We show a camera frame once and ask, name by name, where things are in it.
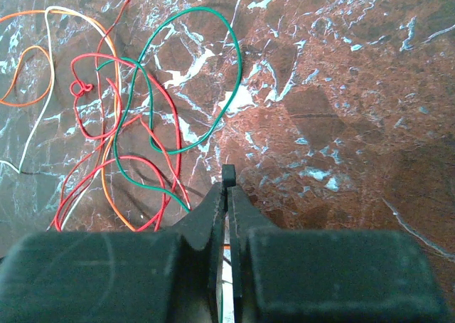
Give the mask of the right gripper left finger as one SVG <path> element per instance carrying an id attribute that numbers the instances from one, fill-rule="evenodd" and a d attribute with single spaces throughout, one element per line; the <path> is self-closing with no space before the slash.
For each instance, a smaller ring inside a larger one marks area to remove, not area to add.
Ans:
<path id="1" fill-rule="evenodd" d="M 2 322 L 219 322 L 225 190 L 162 231 L 28 235 L 1 263 Z"/>

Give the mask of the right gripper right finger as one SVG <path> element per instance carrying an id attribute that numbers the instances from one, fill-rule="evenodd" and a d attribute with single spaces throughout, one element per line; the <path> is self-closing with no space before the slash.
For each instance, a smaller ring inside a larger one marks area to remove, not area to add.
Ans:
<path id="1" fill-rule="evenodd" d="M 227 190 L 236 322 L 446 322 L 420 246 L 398 231 L 285 230 Z"/>

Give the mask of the black zip tie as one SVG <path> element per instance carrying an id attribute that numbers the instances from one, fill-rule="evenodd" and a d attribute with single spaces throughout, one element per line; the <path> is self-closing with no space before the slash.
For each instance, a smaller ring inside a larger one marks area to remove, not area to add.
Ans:
<path id="1" fill-rule="evenodd" d="M 236 186 L 237 176 L 234 164 L 223 164 L 222 165 L 222 184 L 223 187 L 230 188 Z"/>

